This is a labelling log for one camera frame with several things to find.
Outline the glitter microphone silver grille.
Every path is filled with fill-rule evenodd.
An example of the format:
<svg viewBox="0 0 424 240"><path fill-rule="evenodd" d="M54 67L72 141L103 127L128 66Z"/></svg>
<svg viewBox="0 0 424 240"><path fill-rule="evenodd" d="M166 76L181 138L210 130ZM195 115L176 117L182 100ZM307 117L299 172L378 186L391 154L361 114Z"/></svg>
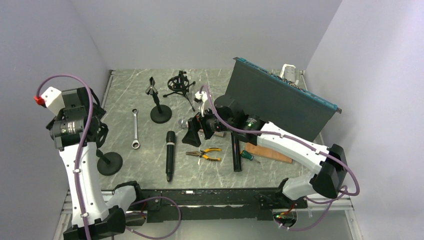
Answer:
<svg viewBox="0 0 424 240"><path fill-rule="evenodd" d="M186 118L180 118L177 121L178 125L182 128L182 129L188 129L189 128L189 124L188 124L188 120Z"/></svg>

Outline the black foam-head microphone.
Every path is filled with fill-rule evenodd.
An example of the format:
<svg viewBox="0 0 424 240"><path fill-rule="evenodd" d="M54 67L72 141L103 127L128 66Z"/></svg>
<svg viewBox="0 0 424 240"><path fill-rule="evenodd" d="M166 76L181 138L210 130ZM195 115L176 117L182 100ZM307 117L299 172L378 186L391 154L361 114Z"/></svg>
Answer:
<svg viewBox="0 0 424 240"><path fill-rule="evenodd" d="M175 166L175 144L176 144L176 133L174 131L168 131L166 134L166 165L165 173L167 182L171 182L174 174Z"/></svg>

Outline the black round-base shock mount stand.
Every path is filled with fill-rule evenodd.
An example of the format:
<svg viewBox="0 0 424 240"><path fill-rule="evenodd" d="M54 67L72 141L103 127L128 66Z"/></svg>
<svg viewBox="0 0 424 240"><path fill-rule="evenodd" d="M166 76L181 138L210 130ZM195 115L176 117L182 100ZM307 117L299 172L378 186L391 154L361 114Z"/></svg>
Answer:
<svg viewBox="0 0 424 240"><path fill-rule="evenodd" d="M117 152L103 153L100 147L106 141L109 129L105 123L101 123L97 131L96 137L96 156L99 158L97 161L97 170L103 176L112 176L116 174L123 166L123 158Z"/></svg>

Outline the black round-base clip stand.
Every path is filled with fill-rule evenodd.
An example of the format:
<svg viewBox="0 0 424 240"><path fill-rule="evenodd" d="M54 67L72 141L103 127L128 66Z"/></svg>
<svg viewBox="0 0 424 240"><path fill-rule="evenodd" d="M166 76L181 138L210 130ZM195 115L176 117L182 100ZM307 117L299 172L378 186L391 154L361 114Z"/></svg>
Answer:
<svg viewBox="0 0 424 240"><path fill-rule="evenodd" d="M152 96L155 103L155 107L150 111L151 120L157 124L168 122L172 117L172 110L169 106L160 104L158 91L155 88L155 80L152 76L149 78L149 87L145 90L145 93Z"/></svg>

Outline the black microphone silver grille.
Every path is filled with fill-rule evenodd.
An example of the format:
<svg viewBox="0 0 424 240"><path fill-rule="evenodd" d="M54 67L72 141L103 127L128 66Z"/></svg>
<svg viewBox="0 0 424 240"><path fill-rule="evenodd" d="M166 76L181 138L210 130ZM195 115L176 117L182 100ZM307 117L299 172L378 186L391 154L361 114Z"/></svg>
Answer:
<svg viewBox="0 0 424 240"><path fill-rule="evenodd" d="M241 161L240 142L234 133L231 133L231 146L232 146L233 171L236 173L241 172L242 161Z"/></svg>

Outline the black tripod shock mount stand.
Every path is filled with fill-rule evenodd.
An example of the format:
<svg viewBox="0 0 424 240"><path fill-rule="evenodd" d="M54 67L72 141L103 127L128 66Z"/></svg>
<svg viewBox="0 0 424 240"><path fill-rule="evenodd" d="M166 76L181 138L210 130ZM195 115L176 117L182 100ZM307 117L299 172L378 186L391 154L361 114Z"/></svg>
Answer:
<svg viewBox="0 0 424 240"><path fill-rule="evenodd" d="M183 96L189 102L191 109L195 112L195 108L188 98L187 94L190 92L190 87L196 84L195 81L190 82L187 77L187 72L185 70L180 70L178 75L173 76L167 81L167 87L171 90L171 93L164 94L163 97L167 98L170 95L176 94Z"/></svg>

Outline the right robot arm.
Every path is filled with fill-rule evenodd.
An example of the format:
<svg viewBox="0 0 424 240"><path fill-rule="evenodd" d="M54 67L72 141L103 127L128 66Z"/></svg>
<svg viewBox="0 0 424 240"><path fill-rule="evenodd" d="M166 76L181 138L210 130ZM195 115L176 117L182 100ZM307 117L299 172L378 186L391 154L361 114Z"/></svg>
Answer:
<svg viewBox="0 0 424 240"><path fill-rule="evenodd" d="M309 169L308 174L282 180L275 194L280 207L287 208L295 200L310 194L336 199L342 193L348 171L341 146L327 147L295 136L257 115L244 113L242 107L227 95L207 106L210 101L203 91L196 97L196 102L202 102L202 106L194 117L188 119L188 130L182 143L199 147L200 130L206 140L214 133L230 132L241 142L271 149Z"/></svg>

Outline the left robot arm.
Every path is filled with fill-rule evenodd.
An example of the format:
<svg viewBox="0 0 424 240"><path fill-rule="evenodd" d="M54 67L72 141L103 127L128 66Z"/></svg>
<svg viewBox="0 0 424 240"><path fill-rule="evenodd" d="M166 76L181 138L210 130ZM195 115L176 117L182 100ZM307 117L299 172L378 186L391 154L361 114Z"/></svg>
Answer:
<svg viewBox="0 0 424 240"><path fill-rule="evenodd" d="M66 240L102 240L126 230L126 211L144 203L136 181L119 184L109 201L100 188L98 163L110 175L117 173L123 159L116 152L102 153L108 127L101 119L101 108L93 91L84 87L61 91L49 87L42 95L54 113L47 125L66 169L72 200L71 226L63 233Z"/></svg>

